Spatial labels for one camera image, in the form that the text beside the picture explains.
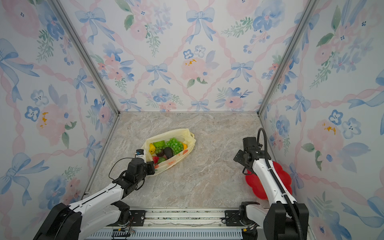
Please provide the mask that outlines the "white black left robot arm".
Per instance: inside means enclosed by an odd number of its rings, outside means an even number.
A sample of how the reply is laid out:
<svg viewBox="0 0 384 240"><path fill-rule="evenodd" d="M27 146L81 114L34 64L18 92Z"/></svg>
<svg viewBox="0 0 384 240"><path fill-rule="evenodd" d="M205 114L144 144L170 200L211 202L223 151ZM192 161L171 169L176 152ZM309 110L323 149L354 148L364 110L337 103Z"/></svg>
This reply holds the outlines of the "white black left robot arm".
<svg viewBox="0 0 384 240"><path fill-rule="evenodd" d="M128 168L104 189L78 202L54 206L35 235L36 240L84 240L110 224L131 221L130 206L122 200L155 174L152 161L133 158Z"/></svg>

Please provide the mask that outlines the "green ribbed fruit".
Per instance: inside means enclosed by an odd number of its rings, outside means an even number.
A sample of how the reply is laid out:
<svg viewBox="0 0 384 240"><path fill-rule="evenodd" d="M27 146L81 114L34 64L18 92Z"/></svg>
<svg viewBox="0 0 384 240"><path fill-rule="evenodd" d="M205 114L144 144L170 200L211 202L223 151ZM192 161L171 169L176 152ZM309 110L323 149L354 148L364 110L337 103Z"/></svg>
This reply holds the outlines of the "green ribbed fruit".
<svg viewBox="0 0 384 240"><path fill-rule="evenodd" d="M159 160L158 160L158 164L166 161L167 159L165 157L160 157Z"/></svg>

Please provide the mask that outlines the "dark avocado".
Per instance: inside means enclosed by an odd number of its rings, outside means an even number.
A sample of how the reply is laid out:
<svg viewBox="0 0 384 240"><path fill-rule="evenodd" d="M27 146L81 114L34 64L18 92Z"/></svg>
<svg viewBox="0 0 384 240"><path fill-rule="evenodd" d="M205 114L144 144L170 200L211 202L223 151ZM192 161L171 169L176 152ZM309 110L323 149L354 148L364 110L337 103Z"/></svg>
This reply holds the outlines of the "dark avocado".
<svg viewBox="0 0 384 240"><path fill-rule="evenodd" d="M170 148L170 147L166 147L164 148L164 153L165 153L165 156L167 159L170 159L174 156L174 152L173 152L173 149Z"/></svg>

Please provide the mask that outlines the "red flower-shaped plate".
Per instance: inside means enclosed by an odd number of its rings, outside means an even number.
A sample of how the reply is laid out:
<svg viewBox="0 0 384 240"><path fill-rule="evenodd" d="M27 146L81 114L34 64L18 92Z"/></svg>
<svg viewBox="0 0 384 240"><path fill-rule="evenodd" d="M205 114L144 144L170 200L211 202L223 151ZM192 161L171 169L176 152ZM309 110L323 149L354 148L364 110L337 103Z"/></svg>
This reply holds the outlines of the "red flower-shaped plate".
<svg viewBox="0 0 384 240"><path fill-rule="evenodd" d="M278 184L271 175L270 170L273 170L275 175L279 177L280 184L283 185L283 189L289 199L296 201L292 196L292 180L290 175L283 170L280 164L270 160L268 162L271 165L270 168L267 166L265 159L254 161L253 172L248 171L249 174L252 174L245 176L246 183L252 188L256 197L261 200L268 200L270 205L277 202L287 203Z"/></svg>

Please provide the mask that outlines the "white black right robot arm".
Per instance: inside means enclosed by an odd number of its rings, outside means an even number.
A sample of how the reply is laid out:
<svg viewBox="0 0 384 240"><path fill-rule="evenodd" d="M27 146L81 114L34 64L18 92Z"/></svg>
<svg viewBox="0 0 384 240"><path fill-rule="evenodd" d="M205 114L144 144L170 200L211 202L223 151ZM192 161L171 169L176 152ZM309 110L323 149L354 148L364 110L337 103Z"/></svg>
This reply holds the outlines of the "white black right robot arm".
<svg viewBox="0 0 384 240"><path fill-rule="evenodd" d="M250 171L251 176L259 178L270 205L264 211L256 203L243 202L239 206L240 222L245 226L260 226L267 240L306 240L309 210L284 186L266 146L256 137L244 138L244 149L234 157L234 161Z"/></svg>

